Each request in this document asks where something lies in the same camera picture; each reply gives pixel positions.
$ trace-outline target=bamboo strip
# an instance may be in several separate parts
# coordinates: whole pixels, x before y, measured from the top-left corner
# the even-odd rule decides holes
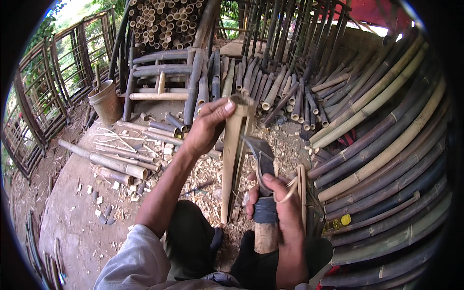
[[[298,193],[300,194],[301,200],[301,218],[303,221],[303,230],[306,235],[306,169],[303,164],[299,164],[296,167],[296,172],[298,176]]]
[[[161,134],[158,134],[158,133],[154,133],[154,132],[151,132],[151,131],[143,131],[142,135],[145,135],[145,136],[147,136],[147,137],[149,137],[151,139],[163,141],[163,142],[173,144],[173,145],[176,145],[176,146],[182,146],[182,144],[184,143],[184,141],[181,140],[181,139],[168,137],[168,136],[161,135]],[[210,150],[206,155],[208,155],[210,157],[213,157],[213,158],[220,158],[222,156],[222,152],[219,152],[219,151],[216,151],[216,150]]]
[[[98,151],[105,151],[105,152],[110,152],[110,153],[113,153],[113,154],[125,155],[127,157],[135,158],[135,159],[138,159],[140,161],[145,161],[145,162],[153,163],[155,161],[155,159],[153,157],[144,156],[144,155],[139,154],[139,153],[127,152],[127,151],[119,150],[119,149],[116,149],[116,148],[102,147],[102,146],[97,145],[97,146],[95,146],[95,149],[98,150]]]
[[[134,123],[131,123],[131,122],[123,122],[123,121],[118,120],[118,121],[116,121],[116,125],[126,127],[126,128],[129,128],[129,129],[140,130],[140,131],[145,131],[146,130],[146,131],[150,131],[150,132],[157,133],[157,134],[160,134],[160,135],[165,135],[165,136],[168,136],[168,137],[174,137],[173,132],[167,132],[165,130],[160,130],[160,129],[151,128],[151,127],[147,127],[147,126],[137,125],[137,124],[134,124]]]
[[[370,176],[372,173],[374,173],[375,171],[379,170],[382,166],[387,164],[391,159],[393,159],[414,139],[414,137],[423,128],[425,123],[429,120],[430,116],[438,106],[438,103],[440,102],[443,93],[445,92],[445,88],[445,80],[441,78],[435,91],[432,94],[432,97],[427,102],[419,116],[408,127],[408,129],[406,129],[406,131],[403,134],[401,134],[401,136],[398,139],[396,139],[387,149],[385,149],[382,153],[380,153],[363,168],[356,171],[354,174],[345,178],[341,182],[330,187],[329,189],[326,189],[323,192],[319,193],[319,200],[326,201],[334,196],[339,195],[346,189],[353,187],[357,183],[360,183],[368,176]]]
[[[428,48],[428,44],[424,43],[422,45],[422,42],[423,42],[423,38],[419,37],[418,40],[416,40],[411,45],[411,47],[401,57],[401,59],[398,60],[398,62],[389,70],[389,72],[386,75],[384,75],[384,77],[382,77],[382,79],[379,82],[377,82],[372,88],[370,88],[368,92],[362,95],[360,99],[358,99],[356,102],[353,102],[353,104],[350,106],[350,110],[344,112],[343,115],[336,118],[333,122],[331,122],[331,124],[326,129],[322,129],[316,134],[314,134],[311,137],[310,142],[315,143],[316,141],[320,140],[325,135],[327,135],[329,132],[333,131],[335,128],[340,126],[342,123],[348,120],[351,116],[353,116],[355,113],[361,110],[364,106],[366,106],[376,96],[378,96],[383,90],[385,90],[396,79],[398,79],[397,83],[403,81],[404,80],[403,77],[398,78],[397,76],[412,61],[412,59],[415,58],[416,52],[419,50],[421,46],[422,46],[422,49],[421,49],[420,55],[422,55],[424,53],[424,50],[427,50]]]
[[[253,100],[234,94],[231,101],[237,106],[233,115],[226,121],[224,133],[224,156],[222,167],[222,206],[221,222],[226,224],[229,215],[231,193],[238,193],[246,144],[240,135],[248,135],[253,124]]]
[[[429,263],[426,262],[401,276],[369,286],[363,286],[358,290],[412,290],[417,283],[417,278],[424,273],[428,265]]]
[[[116,156],[116,155],[111,155],[111,154],[107,154],[107,153],[102,153],[102,155],[107,156],[107,157],[111,157],[113,159],[122,160],[122,161],[125,161],[125,162],[130,163],[130,164],[138,165],[140,167],[150,169],[150,170],[152,170],[154,172],[160,171],[160,167],[156,166],[156,165],[153,165],[153,164],[148,164],[148,163],[145,163],[145,162],[142,162],[142,161],[129,159],[129,158],[125,158],[125,157],[120,157],[120,156]]]
[[[351,106],[351,109],[347,112],[347,114],[340,116],[327,127],[330,128],[333,124],[330,130],[326,132],[325,136],[323,136],[320,139],[314,139],[313,141],[310,140],[313,146],[325,147],[329,145],[333,141],[337,140],[340,136],[354,128],[362,120],[365,120],[369,115],[374,113],[383,104],[385,104],[385,102],[388,101],[401,88],[401,86],[404,85],[404,83],[409,79],[409,77],[416,71],[417,67],[419,66],[420,62],[425,56],[427,48],[428,44],[425,43],[422,46],[422,49],[410,62],[410,64],[408,64],[408,66],[401,72],[401,74],[393,82],[391,82],[391,84],[388,87],[386,87],[385,90],[383,90],[383,92],[381,92],[379,95],[370,95],[369,93],[365,94],[362,98],[360,98],[356,103],[354,103]]]

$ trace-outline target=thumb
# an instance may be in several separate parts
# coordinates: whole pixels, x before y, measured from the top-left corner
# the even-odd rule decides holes
[[[277,200],[282,200],[288,193],[285,183],[269,173],[263,175],[264,185],[274,192]]]
[[[225,121],[228,117],[232,116],[235,111],[235,103],[234,102],[227,102],[226,104],[220,106],[213,113],[204,117],[205,121],[213,126]]]

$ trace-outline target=concrete floor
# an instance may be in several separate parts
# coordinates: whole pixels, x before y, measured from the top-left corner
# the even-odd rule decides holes
[[[182,102],[156,102],[156,106],[154,102],[143,102],[136,106],[133,116],[145,111],[156,120],[161,120],[167,111],[176,114],[182,110]],[[98,127],[100,124],[94,123],[78,146],[94,150],[93,142],[98,137],[90,134],[102,133]],[[77,192],[79,184],[83,186]],[[92,185],[99,196],[103,196],[99,210],[104,211],[107,205],[116,206],[112,215],[122,209],[125,219],[111,226],[102,225],[95,215],[97,203],[87,194],[87,185]],[[93,288],[101,269],[125,241],[128,227],[134,223],[140,204],[141,201],[131,202],[127,198],[120,198],[118,191],[112,189],[111,185],[94,177],[87,159],[71,155],[49,197],[42,217],[39,240],[40,252],[44,250],[53,253],[54,239],[59,238],[68,276],[64,289]]]

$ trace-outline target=metal bucket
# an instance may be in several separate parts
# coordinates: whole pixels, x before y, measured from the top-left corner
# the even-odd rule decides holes
[[[91,90],[87,98],[105,125],[110,125],[121,118],[122,108],[117,98],[113,80],[103,82],[100,92],[97,94],[95,89]]]

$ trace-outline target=hand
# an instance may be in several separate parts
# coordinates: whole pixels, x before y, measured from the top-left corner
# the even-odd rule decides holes
[[[235,108],[235,103],[225,97],[203,105],[183,147],[197,156],[208,153],[224,130],[226,119],[232,116]]]
[[[256,180],[256,174],[252,173],[248,176],[248,180]],[[263,175],[263,183],[274,192],[276,200],[282,200],[288,193],[285,184],[289,180],[279,176],[275,178],[271,174]],[[253,219],[255,211],[255,203],[258,201],[259,184],[254,186],[248,192],[250,199],[246,203],[246,213],[248,219]],[[301,220],[301,201],[296,194],[283,202],[276,204],[277,216],[279,218],[279,230],[282,232],[283,241],[279,245],[291,245],[302,243],[304,241],[303,222]]]

